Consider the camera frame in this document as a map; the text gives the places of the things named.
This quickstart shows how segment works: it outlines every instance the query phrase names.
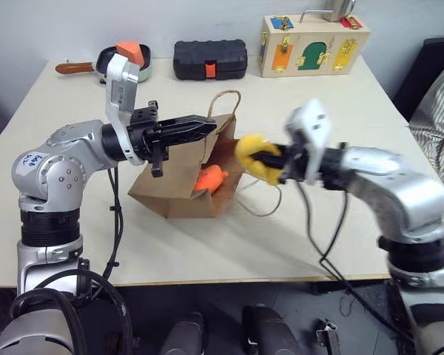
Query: table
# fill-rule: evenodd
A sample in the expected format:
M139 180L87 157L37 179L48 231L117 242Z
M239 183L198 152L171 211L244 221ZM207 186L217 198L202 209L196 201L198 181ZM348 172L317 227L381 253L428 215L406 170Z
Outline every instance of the table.
M288 143L283 125L289 113L314 97L330 112L332 143L378 146L403 153L411 165L438 177L362 58L350 75L302 78L261 78L255 58L246 77L231 81L177 81L172 61L153 61L153 74L138 86L135 107L157 99L160 119L191 113L206 115L214 94L238 89L243 99L237 111L236 137L259 132L269 140ZM18 191L10 170L22 152L37 147L57 128L72 122L104 117L105 87L96 75L63 76L48 64L8 127L0 136L0 286L16 284L16 242L20 238ZM221 99L216 112L228 112L234 98ZM283 186L279 210L266 218L254 217L233 203L217 219L165 220L125 194L141 172L120 164L124 237L118 252L120 267L111 281L116 285L149 283L208 283L247 280L324 280L317 255L305 233L302 201L292 184ZM250 182L243 177L239 188ZM339 192L308 187L314 204L314 237L325 246L340 213ZM84 191L81 233L84 257L101 273L113 240L112 192L105 172L94 174ZM265 183L238 192L250 206L268 211L276 191ZM387 276L384 251L376 247L378 228L364 203L351 199L332 262L350 279Z

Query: striped cloth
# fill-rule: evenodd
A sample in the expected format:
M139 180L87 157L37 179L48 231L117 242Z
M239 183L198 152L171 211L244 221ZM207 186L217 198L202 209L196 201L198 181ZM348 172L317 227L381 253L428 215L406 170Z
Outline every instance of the striped cloth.
M429 88L409 126L444 183L444 70Z

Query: paper bag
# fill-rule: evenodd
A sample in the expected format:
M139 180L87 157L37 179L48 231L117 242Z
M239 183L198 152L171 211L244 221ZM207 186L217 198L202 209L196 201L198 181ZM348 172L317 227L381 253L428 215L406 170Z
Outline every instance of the paper bag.
M215 101L232 92L238 101L232 113L212 116ZM136 179L128 194L152 211L166 218L216 217L232 201L245 168L234 156L235 110L241 94L226 90L217 94L209 106L208 118L217 122L217 129L197 142L171 146L169 160L163 162L163 177L154 178L145 169ZM193 191L199 171L217 164L228 172L221 186L211 195L209 190Z

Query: black carrying case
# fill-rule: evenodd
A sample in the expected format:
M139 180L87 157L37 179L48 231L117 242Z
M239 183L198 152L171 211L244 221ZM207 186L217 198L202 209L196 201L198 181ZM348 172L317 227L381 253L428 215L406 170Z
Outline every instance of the black carrying case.
M245 42L241 39L179 41L175 44L172 65L180 80L239 79L246 72Z

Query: green door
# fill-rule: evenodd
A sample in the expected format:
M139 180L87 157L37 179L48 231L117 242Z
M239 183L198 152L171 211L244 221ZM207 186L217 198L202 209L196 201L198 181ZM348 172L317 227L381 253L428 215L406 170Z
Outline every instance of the green door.
M313 42L303 52L303 56L300 59L300 65L298 70L317 70L321 63L319 56L326 52L327 46L323 42Z

